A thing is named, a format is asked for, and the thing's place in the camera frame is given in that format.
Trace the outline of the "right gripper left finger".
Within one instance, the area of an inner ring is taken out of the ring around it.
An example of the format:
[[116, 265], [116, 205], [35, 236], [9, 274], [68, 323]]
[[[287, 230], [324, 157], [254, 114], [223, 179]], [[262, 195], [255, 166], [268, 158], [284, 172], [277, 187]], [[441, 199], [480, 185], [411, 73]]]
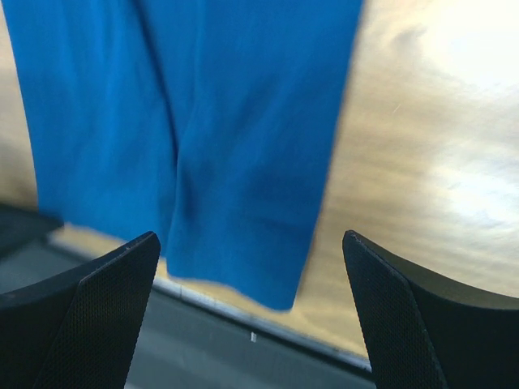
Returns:
[[3, 388], [123, 388], [161, 251], [147, 232], [1, 295]]

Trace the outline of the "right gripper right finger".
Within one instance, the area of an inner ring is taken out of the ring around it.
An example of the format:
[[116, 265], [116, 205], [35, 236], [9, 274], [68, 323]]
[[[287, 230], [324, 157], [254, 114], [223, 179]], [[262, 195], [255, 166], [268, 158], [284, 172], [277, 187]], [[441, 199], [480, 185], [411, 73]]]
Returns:
[[342, 239], [378, 388], [516, 388], [518, 300], [450, 279], [349, 230]]

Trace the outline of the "dark blue t shirt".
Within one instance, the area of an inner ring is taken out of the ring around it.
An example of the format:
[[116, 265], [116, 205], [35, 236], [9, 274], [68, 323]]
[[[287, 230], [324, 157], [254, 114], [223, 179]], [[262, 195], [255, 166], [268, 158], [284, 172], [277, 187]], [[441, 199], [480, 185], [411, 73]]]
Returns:
[[5, 1], [39, 208], [289, 310], [360, 1]]

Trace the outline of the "aluminium rail frame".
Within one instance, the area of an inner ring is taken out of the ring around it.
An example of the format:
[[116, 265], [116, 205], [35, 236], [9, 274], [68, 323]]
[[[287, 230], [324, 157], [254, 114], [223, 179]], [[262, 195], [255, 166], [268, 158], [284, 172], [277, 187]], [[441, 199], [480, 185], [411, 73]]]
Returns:
[[368, 374], [371, 373], [370, 362], [364, 357], [322, 343], [315, 338], [274, 323], [272, 320], [261, 318], [259, 315], [247, 313], [245, 310], [241, 310], [223, 301], [218, 301], [209, 295], [182, 286], [176, 281], [157, 277], [153, 281], [153, 288], [167, 296], [176, 297], [182, 301], [192, 303], [214, 314], [222, 315], [224, 318], [233, 319], [238, 323], [253, 327], [257, 331], [267, 332], [269, 335], [287, 340], [297, 346], [308, 348], [326, 357], [331, 357], [333, 360], [345, 363]]

